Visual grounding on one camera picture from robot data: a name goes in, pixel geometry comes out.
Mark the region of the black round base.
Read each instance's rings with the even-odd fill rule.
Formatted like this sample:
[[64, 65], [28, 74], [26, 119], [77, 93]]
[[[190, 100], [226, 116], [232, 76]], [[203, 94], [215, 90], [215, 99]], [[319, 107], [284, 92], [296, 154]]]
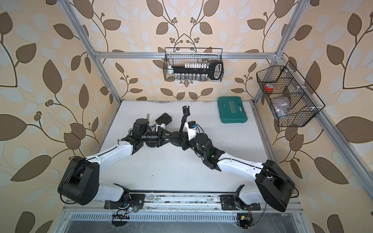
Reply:
[[146, 142], [145, 144], [150, 148], [158, 148], [159, 147], [157, 142]]
[[169, 136], [169, 142], [174, 146], [182, 147], [185, 137], [187, 137], [187, 132], [174, 131]]

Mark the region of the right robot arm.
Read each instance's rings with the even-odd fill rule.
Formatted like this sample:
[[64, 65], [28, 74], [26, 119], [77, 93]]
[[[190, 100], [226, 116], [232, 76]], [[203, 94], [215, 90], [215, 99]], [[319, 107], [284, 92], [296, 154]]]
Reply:
[[266, 203], [274, 210], [285, 212], [290, 199], [296, 198], [292, 195], [295, 183], [273, 160], [257, 163], [234, 157], [214, 147], [203, 133], [197, 133], [192, 139], [181, 136], [181, 148], [192, 149], [211, 170], [233, 173], [255, 183], [256, 187], [242, 184], [237, 188], [232, 197], [237, 209], [247, 210], [254, 203]]

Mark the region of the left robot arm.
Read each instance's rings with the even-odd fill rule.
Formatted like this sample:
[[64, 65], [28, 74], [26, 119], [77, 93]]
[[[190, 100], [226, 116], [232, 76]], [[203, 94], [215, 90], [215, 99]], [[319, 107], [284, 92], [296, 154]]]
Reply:
[[119, 160], [135, 154], [145, 143], [161, 147], [175, 136], [161, 126], [150, 126], [147, 119], [137, 119], [128, 135], [116, 145], [86, 158], [71, 159], [57, 188], [60, 198], [66, 197], [79, 205], [105, 201], [125, 208], [131, 201], [129, 189], [119, 184], [101, 184], [100, 174]]

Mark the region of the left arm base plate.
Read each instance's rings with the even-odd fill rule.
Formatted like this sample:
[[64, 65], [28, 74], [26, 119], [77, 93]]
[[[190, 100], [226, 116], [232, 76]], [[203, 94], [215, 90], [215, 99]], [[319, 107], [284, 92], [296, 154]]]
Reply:
[[121, 186], [121, 188], [123, 189], [123, 194], [120, 197], [119, 201], [106, 201], [104, 209], [129, 210], [131, 208], [133, 212], [137, 212], [138, 210], [143, 208], [145, 194], [130, 194], [130, 190], [128, 188], [124, 186]]

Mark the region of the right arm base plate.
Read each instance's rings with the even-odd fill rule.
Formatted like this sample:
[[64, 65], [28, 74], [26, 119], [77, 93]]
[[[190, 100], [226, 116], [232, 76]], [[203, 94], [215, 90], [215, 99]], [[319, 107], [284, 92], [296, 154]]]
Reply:
[[239, 193], [243, 188], [244, 188], [244, 185], [242, 184], [237, 188], [236, 192], [233, 195], [226, 194], [226, 195], [219, 196], [222, 210], [224, 211], [238, 211], [238, 210], [259, 211], [261, 210], [260, 204], [253, 203], [251, 205], [248, 205], [239, 198]]

